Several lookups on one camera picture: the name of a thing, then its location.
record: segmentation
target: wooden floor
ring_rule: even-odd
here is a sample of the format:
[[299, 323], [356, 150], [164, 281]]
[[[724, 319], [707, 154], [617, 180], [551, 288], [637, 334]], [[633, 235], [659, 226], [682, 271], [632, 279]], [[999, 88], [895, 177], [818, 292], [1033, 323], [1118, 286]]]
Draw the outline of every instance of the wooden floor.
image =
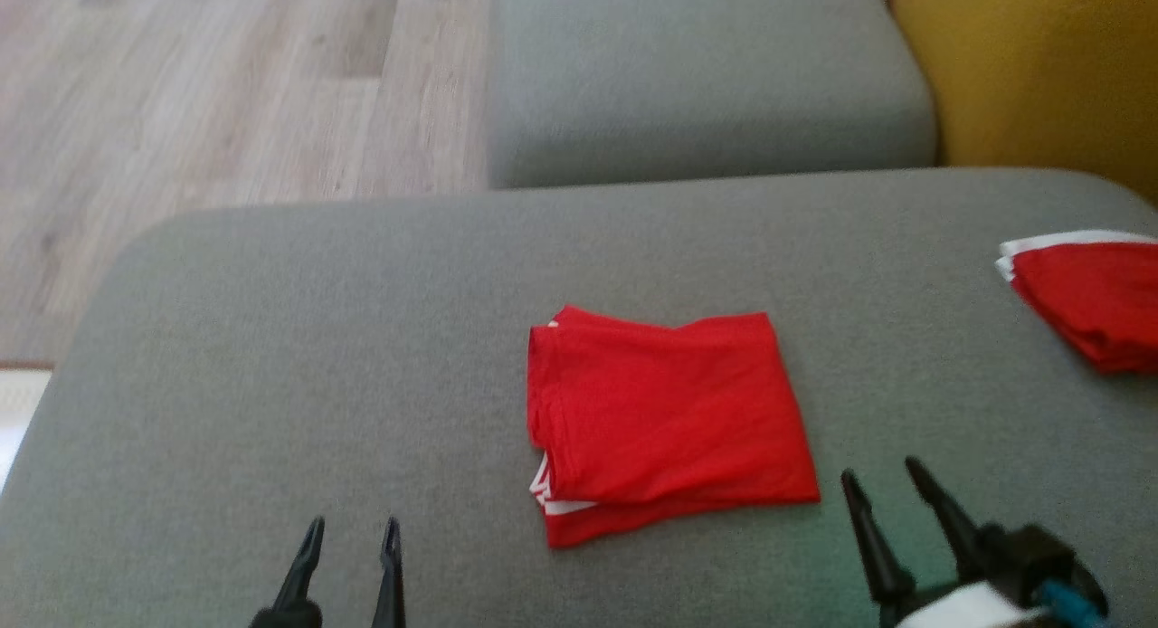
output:
[[0, 362], [190, 210], [483, 188], [489, 0], [0, 0]]

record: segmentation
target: red towel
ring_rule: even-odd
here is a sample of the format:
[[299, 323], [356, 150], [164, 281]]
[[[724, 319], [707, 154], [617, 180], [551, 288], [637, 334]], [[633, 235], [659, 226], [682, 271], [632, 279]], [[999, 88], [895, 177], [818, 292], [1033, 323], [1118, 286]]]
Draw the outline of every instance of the red towel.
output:
[[532, 330], [527, 423], [545, 451], [532, 490], [554, 547], [679, 514], [820, 499], [764, 314], [664, 328], [566, 307]]
[[1104, 373], [1158, 373], [1158, 240], [1083, 231], [1002, 244], [998, 269]]

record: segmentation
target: gray ottoman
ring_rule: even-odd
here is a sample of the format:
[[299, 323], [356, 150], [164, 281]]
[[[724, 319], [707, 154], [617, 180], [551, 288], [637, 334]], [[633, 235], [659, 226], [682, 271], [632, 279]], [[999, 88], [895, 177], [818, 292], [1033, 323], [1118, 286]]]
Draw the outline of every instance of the gray ottoman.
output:
[[494, 0], [496, 188], [923, 167], [881, 0]]
[[[416, 627], [864, 628], [843, 468], [919, 580], [952, 575], [911, 453], [977, 519], [1072, 541], [1121, 626], [1158, 625], [1158, 382], [1093, 373], [992, 268], [1002, 240], [1084, 227], [1158, 214], [1075, 174], [930, 170], [162, 225], [94, 299], [0, 497], [0, 619], [244, 626], [321, 512], [327, 626], [368, 625], [395, 513]], [[822, 504], [548, 550], [527, 330], [565, 302], [768, 312]]]

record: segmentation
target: fabric upholstery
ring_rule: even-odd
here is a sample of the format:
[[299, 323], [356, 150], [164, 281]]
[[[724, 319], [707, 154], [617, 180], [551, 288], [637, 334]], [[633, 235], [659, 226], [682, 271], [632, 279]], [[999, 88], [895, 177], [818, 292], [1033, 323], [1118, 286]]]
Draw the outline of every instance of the fabric upholstery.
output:
[[882, 0], [494, 0], [496, 188], [929, 166]]
[[893, 0], [946, 165], [1067, 167], [1158, 202], [1158, 0]]
[[[107, 277], [0, 496], [5, 626], [244, 626], [307, 525], [312, 597], [365, 626], [388, 513], [413, 626], [826, 626], [873, 608], [840, 494], [952, 576], [908, 483], [1042, 521], [1158, 625], [1158, 382], [1105, 378], [998, 276], [997, 244], [1158, 233], [1089, 176], [910, 170], [200, 213]], [[550, 553], [527, 494], [527, 337], [564, 304], [677, 326], [765, 312], [819, 505]]]

